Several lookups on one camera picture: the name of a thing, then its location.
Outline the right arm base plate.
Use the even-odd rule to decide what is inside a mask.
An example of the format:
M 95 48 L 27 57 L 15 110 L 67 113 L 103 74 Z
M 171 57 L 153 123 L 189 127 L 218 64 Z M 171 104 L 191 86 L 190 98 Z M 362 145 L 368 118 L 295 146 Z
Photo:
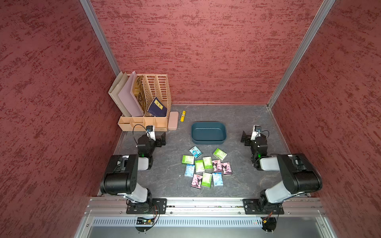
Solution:
M 243 208 L 246 215 L 284 215 L 282 203 L 269 203 L 262 199 L 243 199 Z

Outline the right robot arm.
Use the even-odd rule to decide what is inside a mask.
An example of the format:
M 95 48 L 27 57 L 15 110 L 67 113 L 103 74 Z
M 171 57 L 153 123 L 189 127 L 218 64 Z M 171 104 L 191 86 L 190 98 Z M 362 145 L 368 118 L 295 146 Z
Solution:
M 267 137 L 242 133 L 241 142 L 251 149 L 251 161 L 258 171 L 280 172 L 282 181 L 264 189 L 258 199 L 243 199 L 247 215 L 283 215 L 283 202 L 322 189 L 322 178 L 304 154 L 267 154 Z

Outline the teal cartoon tissue pack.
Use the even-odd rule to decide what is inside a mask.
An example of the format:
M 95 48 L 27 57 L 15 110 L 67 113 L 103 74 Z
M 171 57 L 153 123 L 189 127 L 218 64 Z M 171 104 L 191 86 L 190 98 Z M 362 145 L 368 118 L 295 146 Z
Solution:
M 202 152 L 198 149 L 197 146 L 194 146 L 190 149 L 191 154 L 194 156 L 195 159 L 200 157 L 202 155 Z

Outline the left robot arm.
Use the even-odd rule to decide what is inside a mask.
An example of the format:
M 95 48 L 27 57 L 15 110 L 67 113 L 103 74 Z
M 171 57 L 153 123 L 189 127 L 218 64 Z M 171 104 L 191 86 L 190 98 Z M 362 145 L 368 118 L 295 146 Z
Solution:
M 166 133 L 156 140 L 143 135 L 138 139 L 137 154 L 111 156 L 100 183 L 101 193 L 123 197 L 127 214 L 165 214 L 167 199 L 153 198 L 150 190 L 138 183 L 138 172 L 152 168 L 155 148 L 164 145 Z

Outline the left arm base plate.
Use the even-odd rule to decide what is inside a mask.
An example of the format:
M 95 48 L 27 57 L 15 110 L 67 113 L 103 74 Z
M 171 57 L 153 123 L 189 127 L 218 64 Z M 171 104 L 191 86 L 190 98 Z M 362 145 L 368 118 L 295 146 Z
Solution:
M 165 198 L 153 198 L 149 199 L 145 203 L 132 203 L 127 205 L 127 214 L 151 214 L 162 215 L 166 213 L 167 199 Z

